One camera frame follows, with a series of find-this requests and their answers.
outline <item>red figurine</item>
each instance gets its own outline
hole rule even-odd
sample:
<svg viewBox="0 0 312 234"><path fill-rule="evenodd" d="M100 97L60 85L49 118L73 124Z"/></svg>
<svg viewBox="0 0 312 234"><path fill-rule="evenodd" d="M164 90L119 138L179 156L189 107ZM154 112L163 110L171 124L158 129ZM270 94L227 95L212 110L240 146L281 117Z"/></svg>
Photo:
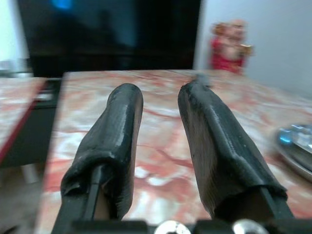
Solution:
<svg viewBox="0 0 312 234"><path fill-rule="evenodd" d="M241 74L246 56L251 55L251 46L243 45L245 22L241 19L214 26L215 37L211 41L211 65L215 70Z"/></svg>

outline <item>white wall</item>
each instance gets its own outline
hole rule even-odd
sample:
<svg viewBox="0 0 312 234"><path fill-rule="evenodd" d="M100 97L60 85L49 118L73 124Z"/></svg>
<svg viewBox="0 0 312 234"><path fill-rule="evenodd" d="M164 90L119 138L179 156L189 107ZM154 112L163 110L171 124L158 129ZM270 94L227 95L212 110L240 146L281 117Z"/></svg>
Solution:
<svg viewBox="0 0 312 234"><path fill-rule="evenodd" d="M202 0L202 11L194 68L208 66L214 23L244 19L246 43L255 46L247 76L312 98L312 0Z"/></svg>
<svg viewBox="0 0 312 234"><path fill-rule="evenodd" d="M11 60L15 71L22 71L28 58L26 41L15 0L0 0L0 61Z"/></svg>

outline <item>countertop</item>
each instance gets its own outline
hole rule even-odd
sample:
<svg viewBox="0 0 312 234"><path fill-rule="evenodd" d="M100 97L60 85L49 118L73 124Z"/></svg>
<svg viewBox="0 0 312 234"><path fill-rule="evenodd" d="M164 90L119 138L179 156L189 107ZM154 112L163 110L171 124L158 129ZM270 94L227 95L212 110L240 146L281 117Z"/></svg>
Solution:
<svg viewBox="0 0 312 234"><path fill-rule="evenodd" d="M50 233L61 197L60 182L84 135L104 111L118 85L133 83L144 109L136 150L132 207L124 219L158 224L167 219L192 223L209 218L200 203L177 95L193 79L191 70L68 73L63 81L37 218L36 233ZM312 100L260 85L229 72L210 72L212 90L229 106L254 140L269 168L288 189L296 217L312 216L312 184L282 160L273 145L280 127L312 122Z"/></svg>
<svg viewBox="0 0 312 234"><path fill-rule="evenodd" d="M44 78L0 78L0 163L27 120Z"/></svg>

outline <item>metal screw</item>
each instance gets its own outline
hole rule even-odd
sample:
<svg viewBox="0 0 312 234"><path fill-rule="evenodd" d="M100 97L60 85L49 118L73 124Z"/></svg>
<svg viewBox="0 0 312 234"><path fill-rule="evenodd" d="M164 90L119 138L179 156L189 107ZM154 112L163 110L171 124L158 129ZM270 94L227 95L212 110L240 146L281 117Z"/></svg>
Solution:
<svg viewBox="0 0 312 234"><path fill-rule="evenodd" d="M154 234L191 234L190 230L180 222L168 220L161 223Z"/></svg>
<svg viewBox="0 0 312 234"><path fill-rule="evenodd" d="M250 219L240 219L232 225L235 234L269 234L268 231L257 222Z"/></svg>

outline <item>black rubber gripper pad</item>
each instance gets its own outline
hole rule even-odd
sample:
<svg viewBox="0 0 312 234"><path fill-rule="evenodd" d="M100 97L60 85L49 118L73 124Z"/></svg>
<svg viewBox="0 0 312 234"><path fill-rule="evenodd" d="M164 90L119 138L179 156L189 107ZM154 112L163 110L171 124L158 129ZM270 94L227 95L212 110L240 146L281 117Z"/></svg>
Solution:
<svg viewBox="0 0 312 234"><path fill-rule="evenodd" d="M121 219L128 212L142 110L142 92L135 85L123 84L109 95L105 111L81 141L62 180L62 196L87 193L92 170L104 164L107 170L101 181L110 216Z"/></svg>
<svg viewBox="0 0 312 234"><path fill-rule="evenodd" d="M191 82L178 95L199 195L213 217L218 207L256 186L287 197L231 110L206 86Z"/></svg>

